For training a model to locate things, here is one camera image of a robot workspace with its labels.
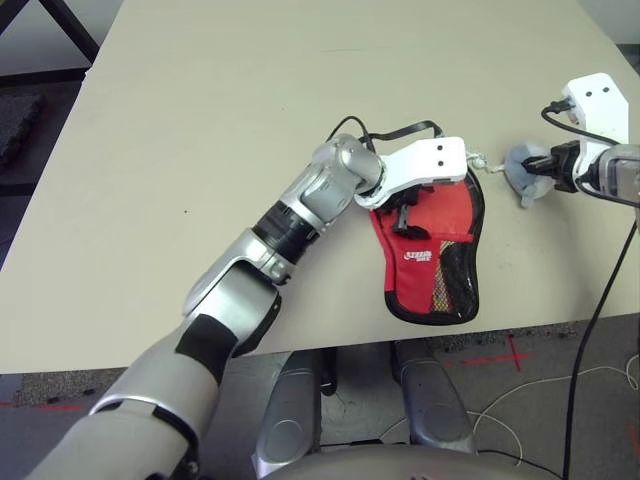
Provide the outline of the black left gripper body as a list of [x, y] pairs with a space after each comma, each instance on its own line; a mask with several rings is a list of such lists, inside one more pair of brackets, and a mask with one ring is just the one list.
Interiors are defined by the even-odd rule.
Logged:
[[430, 188], [417, 185], [394, 194], [387, 202], [387, 210], [396, 213], [396, 219], [391, 226], [392, 231], [404, 230], [409, 223], [409, 208], [418, 204], [421, 192], [430, 192]]

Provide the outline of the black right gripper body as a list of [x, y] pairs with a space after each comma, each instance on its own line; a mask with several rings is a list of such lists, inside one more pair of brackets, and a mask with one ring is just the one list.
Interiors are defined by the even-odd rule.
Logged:
[[570, 141], [557, 145], [550, 150], [553, 168], [551, 177], [554, 188], [566, 193], [576, 193], [578, 188], [573, 179], [573, 168], [580, 155], [580, 142]]

